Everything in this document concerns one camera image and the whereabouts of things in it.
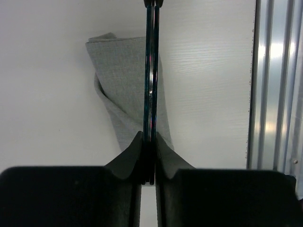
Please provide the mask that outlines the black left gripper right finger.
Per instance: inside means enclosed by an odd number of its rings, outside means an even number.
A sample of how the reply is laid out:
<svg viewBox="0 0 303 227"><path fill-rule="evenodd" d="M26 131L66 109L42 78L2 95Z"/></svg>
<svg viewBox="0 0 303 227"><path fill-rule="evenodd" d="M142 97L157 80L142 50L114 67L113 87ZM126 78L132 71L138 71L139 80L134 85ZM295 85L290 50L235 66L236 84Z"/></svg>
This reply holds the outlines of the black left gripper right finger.
<svg viewBox="0 0 303 227"><path fill-rule="evenodd" d="M180 227L184 223L182 171L194 167L173 151L156 134L155 183L157 220L160 227Z"/></svg>

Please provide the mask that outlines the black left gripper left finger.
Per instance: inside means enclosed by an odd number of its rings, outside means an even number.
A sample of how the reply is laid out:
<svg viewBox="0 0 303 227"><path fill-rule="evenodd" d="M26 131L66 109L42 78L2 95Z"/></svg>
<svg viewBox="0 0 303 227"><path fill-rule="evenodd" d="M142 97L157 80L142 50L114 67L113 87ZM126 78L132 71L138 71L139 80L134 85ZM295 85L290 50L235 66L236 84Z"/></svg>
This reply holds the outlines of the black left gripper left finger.
<svg viewBox="0 0 303 227"><path fill-rule="evenodd" d="M106 227L138 227L141 208L142 132L104 166L103 221Z"/></svg>

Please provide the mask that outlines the grey cloth napkin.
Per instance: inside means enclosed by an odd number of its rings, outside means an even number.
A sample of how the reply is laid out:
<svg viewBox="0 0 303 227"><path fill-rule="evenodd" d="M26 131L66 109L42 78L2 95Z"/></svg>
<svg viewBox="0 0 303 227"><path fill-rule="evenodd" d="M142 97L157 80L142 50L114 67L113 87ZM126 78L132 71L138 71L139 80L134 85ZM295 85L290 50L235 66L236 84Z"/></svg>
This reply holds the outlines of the grey cloth napkin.
<svg viewBox="0 0 303 227"><path fill-rule="evenodd" d="M143 130L145 37L118 38L107 33L85 45L95 69L95 90L124 151Z"/></svg>

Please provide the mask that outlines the fork with green handle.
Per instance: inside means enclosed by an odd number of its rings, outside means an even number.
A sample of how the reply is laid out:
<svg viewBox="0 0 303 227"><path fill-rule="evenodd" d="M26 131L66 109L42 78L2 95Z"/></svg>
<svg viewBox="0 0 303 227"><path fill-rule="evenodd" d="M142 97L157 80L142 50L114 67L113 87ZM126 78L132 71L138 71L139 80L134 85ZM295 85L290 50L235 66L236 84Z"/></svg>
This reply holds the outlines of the fork with green handle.
<svg viewBox="0 0 303 227"><path fill-rule="evenodd" d="M146 40L143 112L143 183L155 182L155 140L157 123L159 19L161 0L145 0Z"/></svg>

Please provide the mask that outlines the aluminium front rail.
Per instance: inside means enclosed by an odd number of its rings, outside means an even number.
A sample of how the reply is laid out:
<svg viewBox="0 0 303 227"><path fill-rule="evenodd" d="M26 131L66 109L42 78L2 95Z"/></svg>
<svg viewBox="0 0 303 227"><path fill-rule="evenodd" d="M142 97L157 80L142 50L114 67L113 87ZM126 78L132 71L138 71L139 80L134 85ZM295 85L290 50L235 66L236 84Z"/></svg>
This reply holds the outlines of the aluminium front rail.
<svg viewBox="0 0 303 227"><path fill-rule="evenodd" d="M300 174L303 3L256 1L247 167Z"/></svg>

